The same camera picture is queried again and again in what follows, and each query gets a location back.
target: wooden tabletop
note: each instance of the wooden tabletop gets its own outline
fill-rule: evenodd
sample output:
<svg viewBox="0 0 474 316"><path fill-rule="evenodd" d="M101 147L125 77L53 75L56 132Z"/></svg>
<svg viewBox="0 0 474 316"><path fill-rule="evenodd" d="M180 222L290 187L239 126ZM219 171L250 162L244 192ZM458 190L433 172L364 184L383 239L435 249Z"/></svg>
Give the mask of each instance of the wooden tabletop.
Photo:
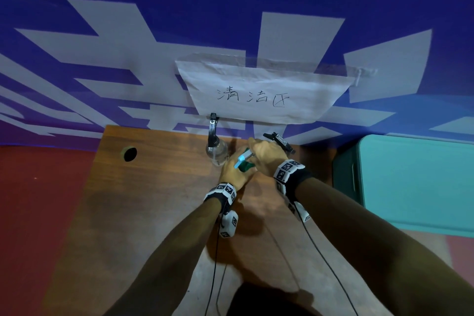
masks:
<svg viewBox="0 0 474 316"><path fill-rule="evenodd" d="M152 251L217 183L220 169L206 156L206 141L205 136L189 133L107 126L44 299L46 315L101 315L122 295ZM231 151L246 143L226 141ZM129 147L138 153L125 162L123 151ZM295 149L295 159L331 182L334 151ZM301 223L277 194L273 179L254 175L239 192L233 209L239 223L234 237L219 240L209 315L225 315L244 280L293 293L296 302L324 315L353 314ZM385 314L317 226L310 221L307 227L359 313ZM174 315L204 314L215 243L213 232Z"/></svg>

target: person's right arm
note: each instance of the person's right arm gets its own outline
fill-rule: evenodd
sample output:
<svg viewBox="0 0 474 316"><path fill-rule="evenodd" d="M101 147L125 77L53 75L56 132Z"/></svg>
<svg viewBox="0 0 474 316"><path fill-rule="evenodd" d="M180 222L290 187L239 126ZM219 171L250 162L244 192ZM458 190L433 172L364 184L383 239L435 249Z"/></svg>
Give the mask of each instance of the person's right arm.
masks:
<svg viewBox="0 0 474 316"><path fill-rule="evenodd" d="M249 139L257 170L273 176L287 159L274 142ZM474 315L474 289L434 253L315 178L295 196L319 229L395 316Z"/></svg>

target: turquoise storage bin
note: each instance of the turquoise storage bin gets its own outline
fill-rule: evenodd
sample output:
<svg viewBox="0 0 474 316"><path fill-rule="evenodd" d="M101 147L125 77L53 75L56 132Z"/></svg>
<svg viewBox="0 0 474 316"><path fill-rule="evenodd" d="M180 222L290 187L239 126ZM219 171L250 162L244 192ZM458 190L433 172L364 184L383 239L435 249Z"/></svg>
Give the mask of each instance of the turquoise storage bin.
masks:
<svg viewBox="0 0 474 316"><path fill-rule="evenodd" d="M400 229L474 237L474 145L368 135L333 162L334 187Z"/></svg>

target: wristband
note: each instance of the wristband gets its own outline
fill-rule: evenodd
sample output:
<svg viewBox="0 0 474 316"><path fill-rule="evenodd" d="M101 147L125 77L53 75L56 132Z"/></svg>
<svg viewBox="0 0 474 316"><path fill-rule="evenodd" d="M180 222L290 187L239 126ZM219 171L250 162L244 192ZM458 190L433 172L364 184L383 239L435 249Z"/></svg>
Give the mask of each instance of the wristband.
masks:
<svg viewBox="0 0 474 316"><path fill-rule="evenodd" d="M220 214L229 211L230 206L237 196L236 188L229 183L221 183L213 187L204 197L204 201L210 198L216 198L220 201Z"/></svg>
<svg viewBox="0 0 474 316"><path fill-rule="evenodd" d="M293 159L282 162L273 175L276 188L279 193L287 197L291 203L297 201L295 197L296 187L313 175L305 169L305 166Z"/></svg>

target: person's right hand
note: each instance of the person's right hand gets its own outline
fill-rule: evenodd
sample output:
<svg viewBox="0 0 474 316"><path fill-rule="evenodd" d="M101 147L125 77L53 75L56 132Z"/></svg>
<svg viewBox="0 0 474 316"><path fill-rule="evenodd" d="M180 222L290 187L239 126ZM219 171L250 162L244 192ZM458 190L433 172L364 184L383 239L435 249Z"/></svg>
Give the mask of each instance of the person's right hand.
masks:
<svg viewBox="0 0 474 316"><path fill-rule="evenodd" d="M278 166L288 159L283 149L274 141L249 138L248 147L255 156L248 159L262 174L273 177Z"/></svg>

